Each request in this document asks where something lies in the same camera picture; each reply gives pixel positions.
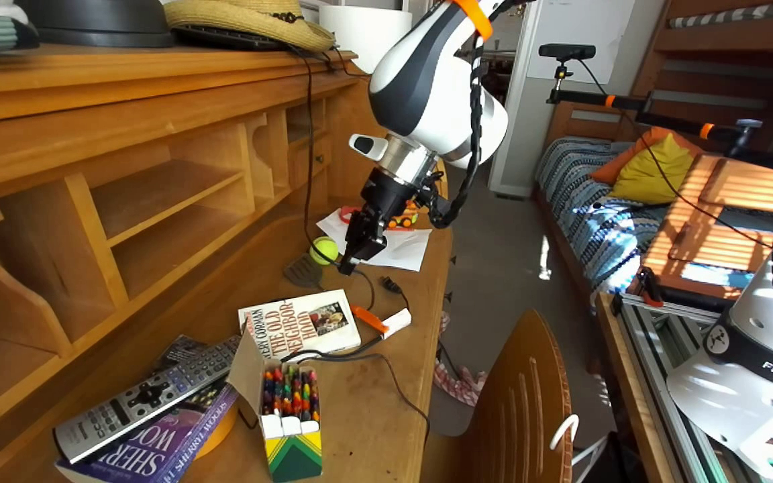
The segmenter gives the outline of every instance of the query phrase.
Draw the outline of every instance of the mattress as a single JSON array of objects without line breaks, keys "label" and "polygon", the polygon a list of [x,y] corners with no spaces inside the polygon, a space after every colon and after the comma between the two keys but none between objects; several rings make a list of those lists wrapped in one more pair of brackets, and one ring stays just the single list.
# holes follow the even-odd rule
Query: mattress
[{"label": "mattress", "polygon": [[655,240],[667,208],[611,198],[609,185],[589,174],[630,143],[560,137],[548,146],[533,169],[572,256],[589,291],[623,291],[638,271],[642,253]]}]

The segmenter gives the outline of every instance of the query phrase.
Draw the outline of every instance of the box of markers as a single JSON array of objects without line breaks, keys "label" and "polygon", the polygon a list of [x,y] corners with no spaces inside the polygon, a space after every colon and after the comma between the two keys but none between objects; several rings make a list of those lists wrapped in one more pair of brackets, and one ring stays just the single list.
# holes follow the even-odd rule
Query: box of markers
[{"label": "box of markers", "polygon": [[274,480],[321,475],[317,377],[298,365],[263,370],[261,433]]}]

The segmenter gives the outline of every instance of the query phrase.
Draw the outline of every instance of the book spine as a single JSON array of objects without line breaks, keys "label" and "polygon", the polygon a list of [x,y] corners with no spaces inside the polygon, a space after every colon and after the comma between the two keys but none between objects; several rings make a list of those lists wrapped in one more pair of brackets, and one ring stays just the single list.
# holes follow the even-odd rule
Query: book spine
[{"label": "book spine", "polygon": [[167,459],[164,471],[153,479],[160,483],[176,483],[181,473],[196,459],[204,441],[214,433],[214,426],[222,422],[222,416],[232,409],[235,390],[222,388],[218,400],[206,409],[206,413],[199,420],[199,425],[185,436],[185,441],[173,449],[173,453]]}]

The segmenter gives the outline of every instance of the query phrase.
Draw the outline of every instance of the wooden chair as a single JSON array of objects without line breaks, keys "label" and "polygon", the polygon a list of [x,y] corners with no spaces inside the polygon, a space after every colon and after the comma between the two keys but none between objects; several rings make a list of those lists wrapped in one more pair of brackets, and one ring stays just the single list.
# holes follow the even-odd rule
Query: wooden chair
[{"label": "wooden chair", "polygon": [[498,351],[458,437],[428,436],[422,483],[569,483],[572,436],[553,436],[572,416],[557,345],[533,311],[522,314]]}]

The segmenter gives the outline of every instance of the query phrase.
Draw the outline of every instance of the floor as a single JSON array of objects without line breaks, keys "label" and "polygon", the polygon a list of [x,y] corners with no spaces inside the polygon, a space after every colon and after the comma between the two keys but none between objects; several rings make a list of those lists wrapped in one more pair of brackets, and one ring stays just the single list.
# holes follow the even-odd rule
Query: floor
[{"label": "floor", "polygon": [[[512,322],[533,308],[557,335],[572,390],[572,409],[579,416],[577,449],[613,430],[603,378],[589,367],[601,354],[595,322],[573,300],[554,253],[544,251],[541,222],[525,198],[498,198],[487,192],[487,172],[473,184],[473,193],[454,229],[451,304],[444,351],[456,365],[474,370],[491,367]],[[473,409],[431,394],[431,433],[458,436]]]}]

